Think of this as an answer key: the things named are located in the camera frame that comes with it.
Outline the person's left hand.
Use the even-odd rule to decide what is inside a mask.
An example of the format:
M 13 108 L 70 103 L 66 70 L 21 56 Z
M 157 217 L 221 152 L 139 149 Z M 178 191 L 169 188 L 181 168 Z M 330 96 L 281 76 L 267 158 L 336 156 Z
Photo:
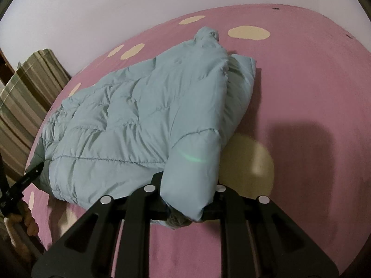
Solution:
M 15 229 L 17 223 L 23 223 L 26 227 L 26 233 L 28 236 L 37 236 L 39 233 L 39 227 L 35 219 L 32 217 L 32 212 L 26 202 L 21 200 L 20 204 L 21 214 L 10 214 L 10 216 L 4 218 L 4 224 L 8 231 L 11 239 L 15 240 L 19 238 L 18 232 Z

